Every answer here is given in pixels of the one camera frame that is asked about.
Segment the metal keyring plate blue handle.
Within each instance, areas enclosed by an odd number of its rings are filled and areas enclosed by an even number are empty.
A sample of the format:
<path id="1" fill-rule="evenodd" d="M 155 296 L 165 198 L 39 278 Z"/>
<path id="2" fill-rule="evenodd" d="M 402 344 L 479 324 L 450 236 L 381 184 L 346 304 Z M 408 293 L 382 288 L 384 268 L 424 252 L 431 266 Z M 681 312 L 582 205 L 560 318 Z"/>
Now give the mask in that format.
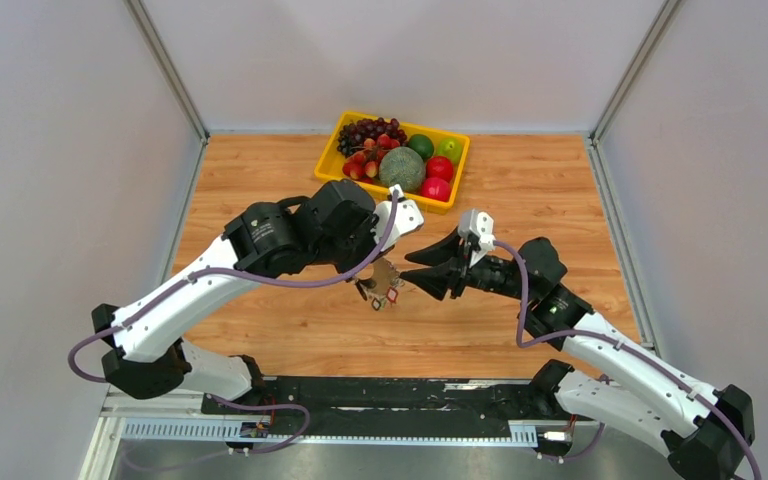
<path id="1" fill-rule="evenodd" d="M 394 287 L 398 290 L 403 285 L 400 272 L 386 258 L 379 258 L 371 263 L 372 273 L 366 278 L 356 278 L 354 285 L 364 301 L 367 301 L 374 311 L 381 311 L 395 304 L 386 298 L 387 290 Z"/>

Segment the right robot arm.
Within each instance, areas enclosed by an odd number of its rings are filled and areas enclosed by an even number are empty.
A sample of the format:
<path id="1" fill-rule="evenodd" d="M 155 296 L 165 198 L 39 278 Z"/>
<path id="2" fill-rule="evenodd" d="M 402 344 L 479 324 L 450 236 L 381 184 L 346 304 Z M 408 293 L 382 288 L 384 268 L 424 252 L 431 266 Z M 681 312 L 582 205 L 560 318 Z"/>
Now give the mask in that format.
<path id="1" fill-rule="evenodd" d="M 742 463 L 761 478 L 751 397 L 698 380 L 623 334 L 563 285 L 567 268 L 547 238 L 525 242 L 505 260 L 481 250 L 476 235 L 452 232 L 405 258 L 417 267 L 402 279 L 435 299 L 472 288 L 519 300 L 519 347 L 546 343 L 607 376 L 601 383 L 548 361 L 531 380 L 540 415 L 565 411 L 619 430 L 663 455 L 683 479 L 734 479 Z"/>

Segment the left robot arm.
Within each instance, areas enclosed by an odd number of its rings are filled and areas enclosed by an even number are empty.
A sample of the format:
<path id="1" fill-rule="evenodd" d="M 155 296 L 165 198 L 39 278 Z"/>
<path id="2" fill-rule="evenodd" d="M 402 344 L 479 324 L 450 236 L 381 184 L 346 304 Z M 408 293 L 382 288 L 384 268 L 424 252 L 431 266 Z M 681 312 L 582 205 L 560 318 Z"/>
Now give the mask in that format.
<path id="1" fill-rule="evenodd" d="M 146 297 L 92 313 L 96 334 L 110 347 L 103 381 L 135 399 L 175 389 L 218 396 L 240 413 L 257 412 L 266 399 L 256 363 L 223 356 L 184 340 L 184 334 L 230 301 L 262 285 L 318 288 L 295 281 L 312 265 L 331 265 L 342 282 L 384 250 L 395 222 L 395 191 L 376 203 L 350 180 L 330 181 L 312 196 L 257 202 L 231 220 L 190 265 Z"/>

